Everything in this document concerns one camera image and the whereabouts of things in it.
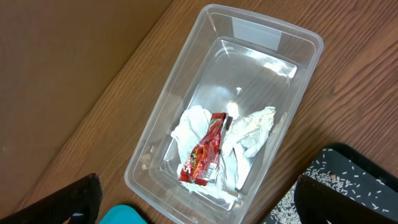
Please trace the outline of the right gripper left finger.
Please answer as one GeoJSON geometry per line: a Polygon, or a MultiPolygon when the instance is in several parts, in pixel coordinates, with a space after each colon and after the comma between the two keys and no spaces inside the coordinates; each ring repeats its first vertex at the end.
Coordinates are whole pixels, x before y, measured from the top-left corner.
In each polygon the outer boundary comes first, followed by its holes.
{"type": "Polygon", "coordinates": [[[100,178],[92,173],[2,218],[1,224],[95,223],[102,199],[100,178]]]}

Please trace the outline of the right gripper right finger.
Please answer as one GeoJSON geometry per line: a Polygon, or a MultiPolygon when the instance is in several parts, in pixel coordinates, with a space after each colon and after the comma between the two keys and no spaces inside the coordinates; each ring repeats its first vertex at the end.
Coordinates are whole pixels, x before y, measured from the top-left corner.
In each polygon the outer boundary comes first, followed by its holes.
{"type": "Polygon", "coordinates": [[[300,175],[297,180],[294,202],[302,223],[395,224],[394,220],[306,175],[300,175]]]}

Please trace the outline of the white rice pile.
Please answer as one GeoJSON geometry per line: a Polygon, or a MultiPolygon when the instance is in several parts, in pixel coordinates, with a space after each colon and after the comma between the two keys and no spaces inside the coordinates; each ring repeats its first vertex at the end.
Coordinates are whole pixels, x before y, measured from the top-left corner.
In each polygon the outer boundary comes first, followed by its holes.
{"type": "MultiPolygon", "coordinates": [[[[393,204],[389,201],[391,189],[380,178],[372,176],[334,149],[322,149],[303,174],[377,213],[395,219],[393,204]]],[[[293,185],[289,189],[264,223],[300,223],[294,202],[295,187],[293,185]]]]}

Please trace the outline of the red snack wrapper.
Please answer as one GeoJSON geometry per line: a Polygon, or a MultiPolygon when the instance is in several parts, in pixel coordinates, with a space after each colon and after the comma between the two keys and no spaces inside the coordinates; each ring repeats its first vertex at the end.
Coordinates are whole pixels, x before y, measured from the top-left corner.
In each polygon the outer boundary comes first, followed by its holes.
{"type": "Polygon", "coordinates": [[[228,113],[213,113],[204,137],[193,148],[180,171],[179,181],[206,186],[215,182],[219,164],[221,145],[226,130],[232,121],[228,113]]]}

